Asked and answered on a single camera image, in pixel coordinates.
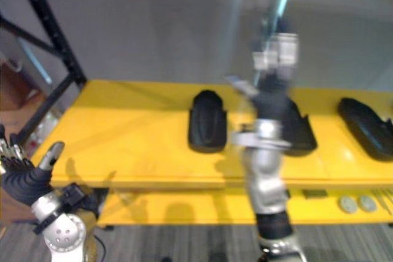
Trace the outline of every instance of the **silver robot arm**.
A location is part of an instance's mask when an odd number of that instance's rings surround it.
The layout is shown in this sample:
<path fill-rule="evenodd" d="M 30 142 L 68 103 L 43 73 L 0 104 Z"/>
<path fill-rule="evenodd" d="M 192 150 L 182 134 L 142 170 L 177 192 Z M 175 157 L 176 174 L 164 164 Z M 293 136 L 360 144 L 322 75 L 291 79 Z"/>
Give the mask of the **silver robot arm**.
<path fill-rule="evenodd" d="M 41 196 L 31 206 L 39 222 L 44 222 L 62 207 L 55 191 Z M 43 230 L 45 243 L 52 254 L 52 262 L 96 261 L 93 229 L 96 217 L 93 212 L 79 209 L 72 214 L 61 213 Z"/>
<path fill-rule="evenodd" d="M 263 253 L 260 261 L 306 262 L 290 224 L 286 186 L 279 175 L 282 151 L 290 147 L 281 139 L 281 119 L 297 62 L 297 36 L 275 34 L 263 54 L 265 68 L 258 88 L 237 76 L 227 77 L 257 112 L 254 124 L 235 134 L 235 144 L 244 147 L 242 163 Z"/>
<path fill-rule="evenodd" d="M 77 206 L 86 195 L 76 184 L 63 189 L 63 195 L 50 186 L 53 165 L 63 148 L 64 143 L 54 143 L 38 167 L 34 167 L 26 159 L 15 134 L 10 136 L 8 145 L 4 127 L 0 125 L 1 186 L 11 197 L 31 206 L 39 221 L 34 232 L 44 235 L 52 262 L 94 262 L 96 215 Z"/>

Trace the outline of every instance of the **black metal rack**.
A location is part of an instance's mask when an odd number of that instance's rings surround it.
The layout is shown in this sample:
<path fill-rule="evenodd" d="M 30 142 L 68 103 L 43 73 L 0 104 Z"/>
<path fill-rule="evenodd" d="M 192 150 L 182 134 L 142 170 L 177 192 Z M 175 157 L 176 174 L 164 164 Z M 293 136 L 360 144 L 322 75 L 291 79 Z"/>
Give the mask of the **black metal rack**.
<path fill-rule="evenodd" d="M 26 122 L 24 127 L 18 133 L 18 141 L 21 144 L 27 140 L 29 135 L 34 131 L 45 114 L 73 82 L 76 83 L 76 85 L 79 87 L 79 90 L 82 90 L 87 81 L 87 78 L 83 73 L 83 70 L 80 67 L 75 55 L 73 54 L 63 32 L 61 31 L 47 0 L 29 0 L 29 2 L 36 12 L 41 25 L 44 27 L 45 32 L 48 34 L 52 45 L 40 40 L 31 33 L 25 31 L 23 28 L 13 24 L 9 20 L 6 20 L 1 14 L 0 28 L 5 29 L 13 35 L 21 37 L 35 46 L 45 50 L 46 52 L 57 56 L 62 60 L 69 74 L 51 92 L 51 94 L 46 98 L 46 100 L 41 104 L 34 115 Z"/>

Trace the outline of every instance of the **gray carpet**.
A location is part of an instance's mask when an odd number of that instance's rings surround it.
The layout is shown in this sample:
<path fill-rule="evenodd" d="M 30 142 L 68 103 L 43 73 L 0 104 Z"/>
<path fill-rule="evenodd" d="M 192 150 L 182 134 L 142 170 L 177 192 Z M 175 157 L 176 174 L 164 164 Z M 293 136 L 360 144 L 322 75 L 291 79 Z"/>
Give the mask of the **gray carpet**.
<path fill-rule="evenodd" d="M 28 224 L 7 228 L 0 261 L 50 261 L 43 238 Z M 297 226 L 310 262 L 393 262 L 393 228 L 387 224 Z M 253 226 L 116 226 L 96 230 L 107 248 L 105 262 L 256 262 Z"/>

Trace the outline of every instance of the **yellow table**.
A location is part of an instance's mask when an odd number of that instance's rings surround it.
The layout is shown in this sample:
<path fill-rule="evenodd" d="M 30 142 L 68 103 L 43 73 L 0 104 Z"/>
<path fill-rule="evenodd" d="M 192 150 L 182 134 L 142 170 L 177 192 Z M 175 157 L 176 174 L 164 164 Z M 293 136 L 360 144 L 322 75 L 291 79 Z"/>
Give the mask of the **yellow table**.
<path fill-rule="evenodd" d="M 205 155 L 187 146 L 189 108 L 202 89 L 216 91 L 228 110 L 230 131 L 251 122 L 253 111 L 225 85 L 89 81 L 33 157 L 54 141 L 66 143 L 53 184 L 77 181 L 93 187 L 216 189 L 243 186 L 239 149 L 229 142 Z M 347 131 L 335 108 L 343 96 L 360 99 L 382 117 L 393 117 L 392 93 L 294 89 L 292 98 L 310 115 L 319 147 L 308 156 L 285 157 L 290 187 L 390 186 L 393 164 L 374 161 Z"/>
<path fill-rule="evenodd" d="M 293 224 L 393 222 L 393 216 L 381 207 L 369 190 L 328 190 L 323 199 L 305 199 L 300 190 L 290 190 L 288 213 Z M 377 211 L 358 208 L 347 214 L 338 207 L 338 199 L 348 195 L 357 201 L 371 196 Z M 393 210 L 393 203 L 382 195 Z M 255 224 L 246 192 L 242 188 L 183 192 L 134 192 L 114 190 L 107 198 L 98 223 L 110 224 Z"/>

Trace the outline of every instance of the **white wall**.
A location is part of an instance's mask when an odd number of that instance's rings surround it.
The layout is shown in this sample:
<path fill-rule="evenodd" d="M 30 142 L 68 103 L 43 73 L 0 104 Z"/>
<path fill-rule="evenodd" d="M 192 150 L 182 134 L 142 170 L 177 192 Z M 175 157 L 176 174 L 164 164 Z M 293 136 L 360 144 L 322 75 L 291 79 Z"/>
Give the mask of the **white wall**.
<path fill-rule="evenodd" d="M 249 44 L 270 0 L 49 2 L 89 79 L 223 83 L 252 75 Z M 0 9 L 46 38 L 26 0 Z M 393 1 L 290 0 L 287 17 L 301 42 L 296 85 L 393 91 Z M 61 63 L 38 55 L 59 80 Z"/>

